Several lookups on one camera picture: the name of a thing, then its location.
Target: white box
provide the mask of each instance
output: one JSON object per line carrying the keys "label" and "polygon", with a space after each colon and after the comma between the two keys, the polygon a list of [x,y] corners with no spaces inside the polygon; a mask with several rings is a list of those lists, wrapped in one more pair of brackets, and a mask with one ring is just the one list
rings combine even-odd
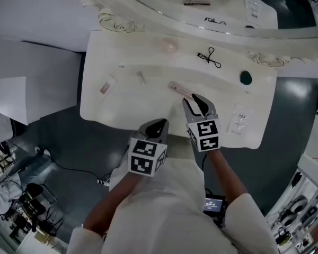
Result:
{"label": "white box", "polygon": [[220,148],[219,119],[188,123],[190,138],[199,152]]}
{"label": "white box", "polygon": [[153,177],[164,164],[167,145],[131,138],[128,150],[128,171]]}

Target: white cloth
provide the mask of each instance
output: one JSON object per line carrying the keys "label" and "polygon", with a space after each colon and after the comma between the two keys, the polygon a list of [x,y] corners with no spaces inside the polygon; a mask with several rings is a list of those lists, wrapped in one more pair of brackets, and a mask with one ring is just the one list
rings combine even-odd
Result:
{"label": "white cloth", "polygon": [[4,214],[11,207],[12,200],[22,195],[20,177],[16,173],[0,183],[0,214]]}
{"label": "white cloth", "polygon": [[[127,171],[114,170],[113,188]],[[226,234],[203,214],[204,175],[192,160],[166,159],[117,208],[105,242],[76,228],[67,253],[278,253],[270,228],[249,194],[226,211]]]}

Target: small plastic bag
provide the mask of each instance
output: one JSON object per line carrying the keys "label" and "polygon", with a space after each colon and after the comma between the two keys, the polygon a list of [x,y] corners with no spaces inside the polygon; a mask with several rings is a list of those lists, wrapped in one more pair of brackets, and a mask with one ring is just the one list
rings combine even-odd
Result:
{"label": "small plastic bag", "polygon": [[251,23],[255,23],[261,26],[261,21],[260,21],[261,5],[250,0],[245,0],[245,8],[246,8],[246,19]]}
{"label": "small plastic bag", "polygon": [[252,116],[252,112],[253,111],[251,108],[236,104],[229,122],[227,133],[241,136],[245,135],[248,129],[250,117]]}

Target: person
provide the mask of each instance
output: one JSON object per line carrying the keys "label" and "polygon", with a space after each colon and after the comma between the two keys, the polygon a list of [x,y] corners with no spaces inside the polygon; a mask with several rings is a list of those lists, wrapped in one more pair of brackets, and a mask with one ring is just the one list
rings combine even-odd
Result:
{"label": "person", "polygon": [[154,177],[127,172],[125,154],[108,195],[73,230],[68,254],[278,253],[264,216],[220,150],[207,156],[229,203],[222,229],[203,213],[204,173],[190,140],[170,136],[167,145]]}
{"label": "person", "polygon": [[14,200],[19,199],[29,183],[52,162],[48,150],[35,148],[36,154],[14,164],[7,177],[0,182],[0,214],[6,213]]}

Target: dark green round object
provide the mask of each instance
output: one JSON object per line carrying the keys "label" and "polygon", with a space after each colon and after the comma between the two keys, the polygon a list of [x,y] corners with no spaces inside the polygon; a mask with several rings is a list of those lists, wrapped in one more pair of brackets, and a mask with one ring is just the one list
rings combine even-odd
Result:
{"label": "dark green round object", "polygon": [[252,76],[248,71],[245,70],[240,74],[240,83],[247,86],[252,83]]}

